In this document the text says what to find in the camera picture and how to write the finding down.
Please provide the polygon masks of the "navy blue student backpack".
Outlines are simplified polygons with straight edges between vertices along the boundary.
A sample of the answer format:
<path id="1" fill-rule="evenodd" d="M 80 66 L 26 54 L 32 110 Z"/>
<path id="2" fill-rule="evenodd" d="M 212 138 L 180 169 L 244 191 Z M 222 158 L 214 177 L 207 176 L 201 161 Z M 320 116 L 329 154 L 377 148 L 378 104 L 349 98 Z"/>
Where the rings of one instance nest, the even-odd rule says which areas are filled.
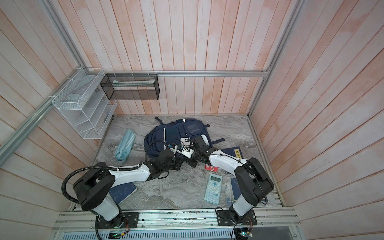
<path id="1" fill-rule="evenodd" d="M 209 147 L 225 141 L 224 138 L 212 141 L 207 130 L 210 125 L 205 125 L 197 119 L 179 119 L 168 124 L 163 123 L 158 117 L 155 117 L 155 120 L 160 125 L 153 128 L 144 138 L 145 151 L 150 159 L 157 158 L 169 144 L 180 146 L 182 138 L 195 139 L 200 135 L 205 135 Z"/>

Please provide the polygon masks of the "blue notebook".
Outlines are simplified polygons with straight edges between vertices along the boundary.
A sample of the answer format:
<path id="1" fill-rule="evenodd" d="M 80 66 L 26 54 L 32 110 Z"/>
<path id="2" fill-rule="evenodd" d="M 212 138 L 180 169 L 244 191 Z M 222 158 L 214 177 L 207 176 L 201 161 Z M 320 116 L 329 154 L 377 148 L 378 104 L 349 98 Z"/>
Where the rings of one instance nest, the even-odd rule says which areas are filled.
<path id="1" fill-rule="evenodd" d="M 257 185 L 257 189 L 256 189 L 257 196 L 262 197 L 261 202 L 267 203 L 268 198 L 266 198 L 266 199 L 264 198 L 264 195 L 261 192 L 258 184 L 256 184 L 256 185 Z M 231 178 L 231 186 L 232 186 L 232 190 L 233 190 L 234 199 L 237 200 L 241 195 L 241 189 L 240 189 L 238 180 L 236 178 Z"/>
<path id="2" fill-rule="evenodd" d="M 134 183 L 126 183 L 110 189 L 110 195 L 117 204 L 122 203 L 137 190 Z"/>
<path id="3" fill-rule="evenodd" d="M 221 149 L 221 151 L 227 155 L 230 155 L 232 157 L 236 157 L 238 159 L 244 158 L 240 147 Z"/>

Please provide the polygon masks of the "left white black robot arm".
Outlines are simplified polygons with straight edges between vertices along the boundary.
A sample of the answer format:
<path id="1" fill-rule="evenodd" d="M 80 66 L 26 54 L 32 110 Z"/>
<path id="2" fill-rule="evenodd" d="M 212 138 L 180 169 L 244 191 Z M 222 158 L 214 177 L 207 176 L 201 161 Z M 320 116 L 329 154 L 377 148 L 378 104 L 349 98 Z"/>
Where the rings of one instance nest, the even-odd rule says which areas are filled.
<path id="1" fill-rule="evenodd" d="M 157 158 L 133 167 L 117 168 L 98 163 L 95 166 L 81 168 L 66 178 L 69 180 L 76 174 L 85 172 L 73 185 L 76 197 L 68 196 L 68 199 L 79 204 L 82 210 L 96 214 L 98 220 L 115 228 L 123 224 L 125 216 L 110 196 L 110 189 L 127 183 L 161 179 L 163 173 L 178 171 L 182 163 L 183 160 L 177 158 L 172 150 L 165 149 Z"/>

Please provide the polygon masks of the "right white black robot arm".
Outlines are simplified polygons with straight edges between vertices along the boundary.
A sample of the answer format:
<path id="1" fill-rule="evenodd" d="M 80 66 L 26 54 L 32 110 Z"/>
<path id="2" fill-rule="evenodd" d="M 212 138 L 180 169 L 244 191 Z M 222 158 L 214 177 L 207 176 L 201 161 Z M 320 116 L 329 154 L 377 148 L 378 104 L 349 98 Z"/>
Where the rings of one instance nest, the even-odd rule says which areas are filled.
<path id="1" fill-rule="evenodd" d="M 267 195 L 275 188 L 273 181 L 258 159 L 239 159 L 225 154 L 217 148 L 210 148 L 203 137 L 187 140 L 184 154 L 192 162 L 202 162 L 218 167 L 234 175 L 238 181 L 241 195 L 228 211 L 219 214 L 220 218 L 230 217 L 238 222 L 259 203 L 266 203 Z"/>

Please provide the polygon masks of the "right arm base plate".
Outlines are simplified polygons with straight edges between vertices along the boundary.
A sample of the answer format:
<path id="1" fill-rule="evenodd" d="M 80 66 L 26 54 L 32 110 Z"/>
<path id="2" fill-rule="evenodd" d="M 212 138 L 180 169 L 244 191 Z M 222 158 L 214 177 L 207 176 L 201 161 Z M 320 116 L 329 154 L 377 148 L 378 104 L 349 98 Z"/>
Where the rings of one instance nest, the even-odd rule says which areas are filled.
<path id="1" fill-rule="evenodd" d="M 256 226 L 257 219 L 255 212 L 249 210 L 245 215 L 239 216 L 233 210 L 216 209 L 217 222 L 219 226 Z"/>

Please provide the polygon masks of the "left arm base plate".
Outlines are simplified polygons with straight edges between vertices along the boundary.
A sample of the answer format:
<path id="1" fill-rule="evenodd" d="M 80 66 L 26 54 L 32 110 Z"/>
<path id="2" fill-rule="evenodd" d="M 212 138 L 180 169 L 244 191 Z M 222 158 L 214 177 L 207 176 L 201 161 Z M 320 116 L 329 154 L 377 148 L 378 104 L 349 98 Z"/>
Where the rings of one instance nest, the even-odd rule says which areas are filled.
<path id="1" fill-rule="evenodd" d="M 96 226 L 98 229 L 135 229 L 138 225 L 139 215 L 139 212 L 120 213 L 110 221 L 98 216 Z"/>

